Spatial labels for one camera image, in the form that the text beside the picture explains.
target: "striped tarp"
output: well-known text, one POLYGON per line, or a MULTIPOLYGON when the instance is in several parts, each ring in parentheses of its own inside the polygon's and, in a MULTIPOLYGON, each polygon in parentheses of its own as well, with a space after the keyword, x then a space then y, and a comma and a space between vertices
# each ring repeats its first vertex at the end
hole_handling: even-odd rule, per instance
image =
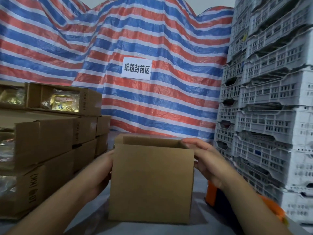
POLYGON ((89 87, 111 129, 212 140, 233 10, 183 0, 0 0, 0 78, 89 87), (121 77, 124 57, 151 80, 121 77))

